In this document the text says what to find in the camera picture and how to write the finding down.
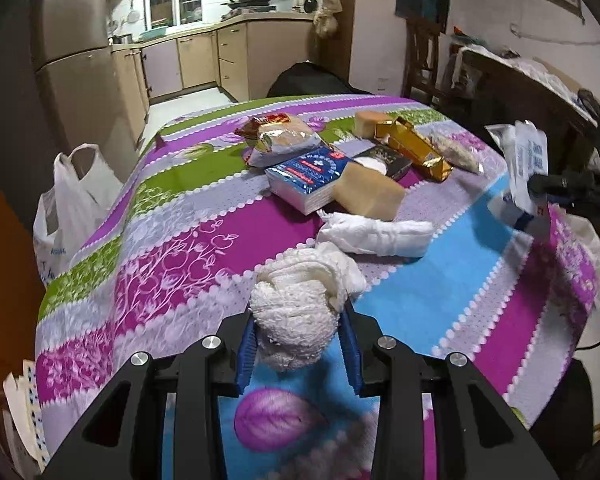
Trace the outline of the white blue tissue pack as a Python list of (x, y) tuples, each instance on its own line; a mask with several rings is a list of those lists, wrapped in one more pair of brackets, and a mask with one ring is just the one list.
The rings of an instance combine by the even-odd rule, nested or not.
[(528, 190), (535, 174), (548, 175), (546, 134), (532, 122), (486, 127), (503, 152), (508, 175), (507, 188), (488, 203), (491, 214), (506, 226), (538, 240), (550, 237), (550, 214), (545, 198)]

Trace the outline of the white terry towel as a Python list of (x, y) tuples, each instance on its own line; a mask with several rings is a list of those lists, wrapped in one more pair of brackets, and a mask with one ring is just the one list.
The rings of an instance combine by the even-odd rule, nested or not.
[(250, 294), (260, 360), (276, 372), (319, 361), (347, 300), (366, 288), (356, 262), (331, 242), (283, 252), (257, 274)]

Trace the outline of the blue tissue packet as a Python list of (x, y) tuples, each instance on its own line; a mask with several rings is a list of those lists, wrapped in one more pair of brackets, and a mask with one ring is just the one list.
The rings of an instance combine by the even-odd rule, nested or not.
[(265, 170), (268, 186), (302, 214), (312, 214), (332, 201), (332, 188), (351, 159), (331, 148), (285, 160)]

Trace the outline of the clear bag of oats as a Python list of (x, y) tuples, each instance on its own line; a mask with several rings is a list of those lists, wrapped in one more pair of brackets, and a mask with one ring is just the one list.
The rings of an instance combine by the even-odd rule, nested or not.
[(434, 149), (452, 166), (472, 174), (483, 174), (483, 166), (477, 156), (460, 142), (435, 131), (431, 131), (428, 138)]

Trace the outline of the beige kitchen cabinets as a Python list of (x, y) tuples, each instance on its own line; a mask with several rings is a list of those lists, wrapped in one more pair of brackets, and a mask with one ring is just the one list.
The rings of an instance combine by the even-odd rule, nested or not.
[(148, 41), (114, 44), (111, 54), (137, 140), (152, 104), (211, 87), (235, 102), (264, 98), (284, 70), (314, 60), (313, 16), (247, 13)]

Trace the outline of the dark wooden table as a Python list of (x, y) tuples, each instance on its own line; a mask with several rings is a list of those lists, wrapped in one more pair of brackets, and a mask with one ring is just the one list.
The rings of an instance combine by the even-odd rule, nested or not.
[(474, 70), (471, 120), (480, 127), (533, 122), (548, 142), (550, 169), (585, 166), (594, 151), (597, 124), (546, 84), (474, 49), (458, 51), (462, 70)]

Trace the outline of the gold foil wrapper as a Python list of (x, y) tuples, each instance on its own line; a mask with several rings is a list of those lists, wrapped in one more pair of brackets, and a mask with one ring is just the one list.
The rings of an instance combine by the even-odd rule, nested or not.
[(388, 122), (378, 122), (375, 126), (374, 139), (409, 159), (426, 179), (441, 183), (452, 172), (452, 166), (431, 142), (402, 117)]

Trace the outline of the black small box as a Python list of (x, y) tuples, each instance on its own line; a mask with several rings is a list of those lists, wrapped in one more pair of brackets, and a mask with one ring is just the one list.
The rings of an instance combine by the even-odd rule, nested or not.
[(404, 155), (385, 145), (372, 148), (353, 157), (362, 166), (373, 169), (386, 177), (399, 181), (412, 166), (412, 162)]

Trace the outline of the white twisted plastic bag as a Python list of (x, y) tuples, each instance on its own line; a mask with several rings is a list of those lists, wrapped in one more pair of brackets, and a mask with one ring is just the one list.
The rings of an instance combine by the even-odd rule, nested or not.
[(317, 214), (323, 224), (315, 239), (331, 242), (346, 254), (422, 258), (434, 237), (429, 221), (389, 222), (324, 210)]

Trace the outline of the wooden chair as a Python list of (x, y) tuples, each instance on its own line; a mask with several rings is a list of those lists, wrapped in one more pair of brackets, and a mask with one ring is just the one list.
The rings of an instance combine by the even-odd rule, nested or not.
[(437, 88), (439, 69), (439, 39), (441, 27), (424, 18), (407, 18), (406, 53), (402, 96), (408, 98), (413, 89), (424, 95), (424, 103), (431, 105), (441, 99)]

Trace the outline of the tan cardboard box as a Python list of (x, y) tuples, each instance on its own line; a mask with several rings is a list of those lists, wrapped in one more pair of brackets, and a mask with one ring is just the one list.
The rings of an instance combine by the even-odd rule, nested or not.
[(349, 214), (393, 221), (405, 188), (375, 169), (348, 162), (332, 188), (332, 198)]

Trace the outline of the yellow sponge block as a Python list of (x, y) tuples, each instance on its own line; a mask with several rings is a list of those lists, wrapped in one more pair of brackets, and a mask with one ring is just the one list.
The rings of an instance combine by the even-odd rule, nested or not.
[(390, 125), (393, 118), (381, 112), (374, 110), (359, 110), (354, 116), (353, 133), (361, 139), (373, 139), (379, 125)]

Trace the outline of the black chair back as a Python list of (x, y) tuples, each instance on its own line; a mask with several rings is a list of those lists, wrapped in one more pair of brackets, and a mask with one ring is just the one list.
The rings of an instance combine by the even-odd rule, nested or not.
[(284, 70), (268, 89), (268, 98), (282, 96), (333, 96), (334, 94), (367, 94), (352, 87), (320, 64), (309, 61), (294, 63)]

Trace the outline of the bread snack bag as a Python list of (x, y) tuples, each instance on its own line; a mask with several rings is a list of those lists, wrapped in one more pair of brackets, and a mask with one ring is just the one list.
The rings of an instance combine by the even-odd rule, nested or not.
[(234, 133), (247, 144), (242, 158), (254, 168), (271, 167), (318, 148), (321, 137), (302, 119), (288, 113), (249, 118)]

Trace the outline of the steel refrigerator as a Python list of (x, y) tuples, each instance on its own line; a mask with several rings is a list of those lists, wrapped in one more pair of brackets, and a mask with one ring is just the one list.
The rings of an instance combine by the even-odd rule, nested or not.
[(124, 181), (137, 154), (106, 21), (106, 0), (31, 0), (32, 65), (58, 150), (96, 144)]

